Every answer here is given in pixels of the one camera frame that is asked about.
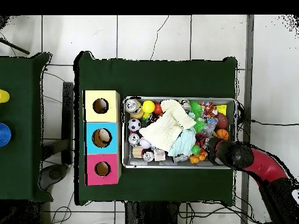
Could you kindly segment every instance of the cup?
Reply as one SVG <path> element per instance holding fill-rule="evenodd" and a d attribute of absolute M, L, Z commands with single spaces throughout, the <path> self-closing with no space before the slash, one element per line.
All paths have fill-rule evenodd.
<path fill-rule="evenodd" d="M 8 102 L 9 100 L 9 93 L 0 89 L 0 103 Z"/>
<path fill-rule="evenodd" d="M 11 140 L 11 131 L 6 124 L 0 123 L 0 147 L 5 146 Z"/>

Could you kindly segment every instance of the pink box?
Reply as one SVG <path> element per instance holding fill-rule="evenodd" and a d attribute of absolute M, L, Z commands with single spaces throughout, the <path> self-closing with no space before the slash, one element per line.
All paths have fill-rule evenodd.
<path fill-rule="evenodd" d="M 106 162 L 110 172 L 107 176 L 99 176 L 95 167 L 99 162 Z M 87 185 L 101 186 L 117 184 L 119 182 L 120 171 L 117 154 L 87 155 Z"/>

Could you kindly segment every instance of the yellow box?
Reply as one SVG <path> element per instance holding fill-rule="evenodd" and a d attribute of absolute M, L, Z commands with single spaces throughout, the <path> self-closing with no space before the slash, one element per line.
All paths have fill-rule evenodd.
<path fill-rule="evenodd" d="M 84 90 L 85 111 L 87 122 L 118 122 L 120 121 L 120 95 L 115 90 Z M 102 108 L 103 103 L 108 104 L 107 112 Z"/>

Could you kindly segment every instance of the white cloth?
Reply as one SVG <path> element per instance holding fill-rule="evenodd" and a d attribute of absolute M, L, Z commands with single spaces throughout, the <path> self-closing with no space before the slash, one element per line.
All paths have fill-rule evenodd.
<path fill-rule="evenodd" d="M 148 127 L 141 128 L 139 133 L 152 146 L 169 152 L 182 130 L 191 128 L 196 122 L 176 100 L 162 101 L 161 108 L 164 114 Z"/>

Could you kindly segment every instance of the red ball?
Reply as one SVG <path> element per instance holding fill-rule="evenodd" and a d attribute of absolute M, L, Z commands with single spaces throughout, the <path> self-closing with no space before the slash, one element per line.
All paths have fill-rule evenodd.
<path fill-rule="evenodd" d="M 225 116 L 223 113 L 218 113 L 216 118 L 218 119 L 217 127 L 220 129 L 226 129 L 228 125 L 227 116 Z"/>
<path fill-rule="evenodd" d="M 160 115 L 162 113 L 162 109 L 161 109 L 160 103 L 155 103 L 154 113 L 157 114 L 157 115 Z"/>

